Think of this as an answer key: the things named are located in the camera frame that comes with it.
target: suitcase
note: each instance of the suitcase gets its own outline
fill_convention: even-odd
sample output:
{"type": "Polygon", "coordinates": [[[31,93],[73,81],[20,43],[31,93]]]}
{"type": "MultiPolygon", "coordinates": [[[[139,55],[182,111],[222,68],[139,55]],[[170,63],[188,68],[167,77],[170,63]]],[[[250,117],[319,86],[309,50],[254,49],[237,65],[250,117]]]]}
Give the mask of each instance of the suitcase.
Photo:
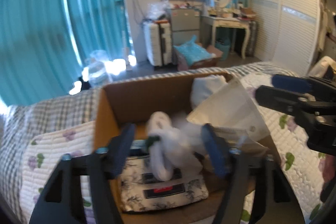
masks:
{"type": "Polygon", "coordinates": [[[170,23],[156,24],[145,22],[143,25],[147,59],[157,67],[172,62],[172,39],[170,23]]]}
{"type": "MultiPolygon", "coordinates": [[[[257,43],[257,35],[258,35],[258,22],[250,21],[250,39],[246,47],[246,56],[254,56],[254,50],[257,43]]],[[[242,46],[245,37],[245,30],[238,29],[236,35],[236,43],[235,43],[235,52],[237,52],[240,56],[242,53],[242,46]]]]}

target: white suitcase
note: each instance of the white suitcase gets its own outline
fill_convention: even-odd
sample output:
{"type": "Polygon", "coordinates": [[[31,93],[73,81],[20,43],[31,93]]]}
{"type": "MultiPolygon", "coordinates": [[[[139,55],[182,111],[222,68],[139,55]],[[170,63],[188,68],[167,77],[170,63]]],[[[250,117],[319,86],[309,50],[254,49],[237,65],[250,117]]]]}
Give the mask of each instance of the white suitcase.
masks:
{"type": "Polygon", "coordinates": [[[168,65],[172,62],[172,39],[170,23],[145,22],[143,31],[147,58],[153,66],[168,65]]]}

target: white pouch with black floral print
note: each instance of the white pouch with black floral print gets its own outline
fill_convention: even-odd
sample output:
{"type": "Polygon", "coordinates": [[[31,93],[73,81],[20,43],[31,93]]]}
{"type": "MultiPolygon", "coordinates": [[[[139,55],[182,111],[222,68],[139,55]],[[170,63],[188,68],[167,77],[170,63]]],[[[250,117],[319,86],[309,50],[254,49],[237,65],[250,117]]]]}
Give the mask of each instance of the white pouch with black floral print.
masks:
{"type": "Polygon", "coordinates": [[[120,175],[120,196],[125,212],[175,208],[206,199],[209,192],[201,174],[189,176],[174,169],[169,181],[158,181],[150,169],[149,155],[128,157],[120,175]]]}

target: cardboard box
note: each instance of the cardboard box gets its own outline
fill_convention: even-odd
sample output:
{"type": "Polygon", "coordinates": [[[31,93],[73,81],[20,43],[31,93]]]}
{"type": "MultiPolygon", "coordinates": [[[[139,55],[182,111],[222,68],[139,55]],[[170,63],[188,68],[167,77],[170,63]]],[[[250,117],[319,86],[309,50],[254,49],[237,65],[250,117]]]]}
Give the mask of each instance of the cardboard box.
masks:
{"type": "Polygon", "coordinates": [[[178,50],[176,50],[176,49],[174,49],[174,50],[175,50],[177,58],[178,58],[178,64],[177,64],[177,70],[178,71],[189,70],[189,69],[216,67],[218,61],[221,59],[221,57],[223,55],[222,51],[215,48],[213,45],[209,45],[206,49],[207,52],[210,53],[210,54],[215,54],[216,57],[206,59],[206,60],[202,60],[202,61],[198,61],[198,62],[195,62],[194,64],[192,64],[191,66],[188,66],[184,56],[178,50]]]}
{"type": "MultiPolygon", "coordinates": [[[[228,73],[223,75],[227,81],[233,77],[228,73]]],[[[112,137],[119,135],[125,123],[137,125],[136,139],[147,137],[145,124],[153,112],[163,111],[168,115],[185,111],[191,112],[190,92],[194,78],[206,77],[210,73],[183,75],[168,78],[147,79],[112,83],[102,88],[100,92],[98,112],[95,125],[94,148],[106,146],[112,137]]],[[[274,158],[281,162],[271,136],[264,138],[260,144],[268,147],[274,158]]],[[[214,174],[204,173],[204,179],[209,190],[209,197],[187,206],[149,212],[143,214],[121,213],[125,224],[187,224],[213,216],[222,200],[225,180],[214,174]]],[[[254,189],[254,181],[250,180],[248,192],[254,189]]],[[[115,202],[120,208],[118,183],[111,181],[111,190],[115,202]]]]}

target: floor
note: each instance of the floor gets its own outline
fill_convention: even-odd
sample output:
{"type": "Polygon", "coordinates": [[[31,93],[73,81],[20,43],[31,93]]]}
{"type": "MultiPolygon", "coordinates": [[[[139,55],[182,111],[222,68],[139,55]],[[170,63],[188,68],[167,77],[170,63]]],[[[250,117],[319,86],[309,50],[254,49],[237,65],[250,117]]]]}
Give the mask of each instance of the floor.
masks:
{"type": "MultiPolygon", "coordinates": [[[[229,57],[225,61],[220,61],[217,66],[222,68],[229,68],[233,66],[245,65],[255,62],[260,62],[260,60],[256,57],[247,57],[245,60],[243,60],[238,54],[231,53],[229,54],[229,57]]],[[[174,65],[168,65],[165,67],[154,69],[154,67],[148,61],[146,61],[138,63],[135,67],[133,67],[132,71],[124,71],[117,76],[113,75],[113,80],[114,81],[125,80],[134,77],[141,77],[168,72],[177,72],[177,67],[174,65]]]]}

